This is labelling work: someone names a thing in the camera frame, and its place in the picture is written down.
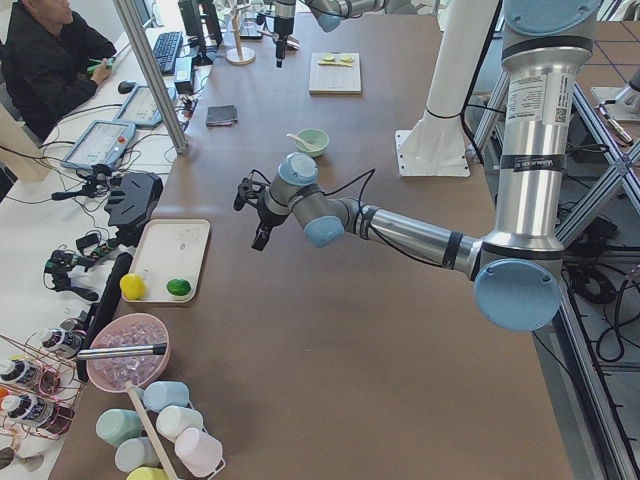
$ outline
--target light green bowl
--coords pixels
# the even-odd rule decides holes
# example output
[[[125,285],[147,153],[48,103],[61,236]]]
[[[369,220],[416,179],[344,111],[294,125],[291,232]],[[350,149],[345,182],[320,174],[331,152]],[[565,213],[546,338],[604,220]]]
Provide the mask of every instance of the light green bowl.
[[[314,145],[318,145],[318,149],[309,150],[304,147],[297,140],[294,140],[296,147],[299,152],[306,153],[310,157],[319,157],[322,155],[327,147],[329,146],[329,135],[326,134],[323,130],[318,128],[305,128],[304,130],[300,130],[297,135],[306,140],[309,143],[313,143]]]

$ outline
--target brown table surface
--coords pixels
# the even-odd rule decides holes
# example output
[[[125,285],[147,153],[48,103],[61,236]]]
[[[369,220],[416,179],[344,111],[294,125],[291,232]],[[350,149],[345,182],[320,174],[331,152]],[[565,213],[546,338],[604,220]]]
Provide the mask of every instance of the brown table surface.
[[[292,151],[285,133],[305,127],[331,137],[318,161],[327,191],[375,167],[365,201],[470,235],[493,226],[481,167],[466,179],[397,174],[394,131],[422,117],[436,21],[367,15],[324,34],[299,17],[303,47],[284,68],[268,39],[245,43],[249,66],[218,62],[156,210],[211,222],[196,297],[118,314],[166,323],[162,378],[189,385],[222,441],[222,480],[571,478],[531,336],[485,320],[462,274],[349,235],[316,249],[293,218],[264,252],[249,248],[257,216],[232,210],[236,186],[252,168],[272,177]],[[360,52],[362,95],[307,93],[311,54],[324,51]],[[236,126],[204,126],[206,107],[231,103]],[[95,422],[129,405],[88,386],[50,478],[124,478]]]

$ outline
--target green ball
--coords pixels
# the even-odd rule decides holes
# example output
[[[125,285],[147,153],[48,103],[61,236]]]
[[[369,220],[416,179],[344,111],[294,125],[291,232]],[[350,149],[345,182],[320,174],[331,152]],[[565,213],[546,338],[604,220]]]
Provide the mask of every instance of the green ball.
[[[176,297],[184,297],[191,291],[191,284],[184,278],[172,278],[167,282],[167,291]]]

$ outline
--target tablet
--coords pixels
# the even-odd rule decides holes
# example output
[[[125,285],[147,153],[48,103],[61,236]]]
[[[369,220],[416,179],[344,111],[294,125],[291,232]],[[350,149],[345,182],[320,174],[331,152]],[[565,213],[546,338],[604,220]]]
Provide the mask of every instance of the tablet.
[[[65,155],[60,165],[91,171],[93,165],[103,164],[115,170],[135,136],[135,123],[95,120]]]

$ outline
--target black jacket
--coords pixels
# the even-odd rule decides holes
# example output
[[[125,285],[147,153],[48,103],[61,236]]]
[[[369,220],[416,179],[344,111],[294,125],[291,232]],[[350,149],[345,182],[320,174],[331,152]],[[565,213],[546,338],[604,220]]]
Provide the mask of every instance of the black jacket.
[[[7,92],[27,126],[44,140],[55,124],[98,88],[78,73],[86,73],[89,58],[108,58],[113,44],[73,12],[60,38],[40,25],[16,2],[11,10],[7,41],[2,52],[2,73]]]

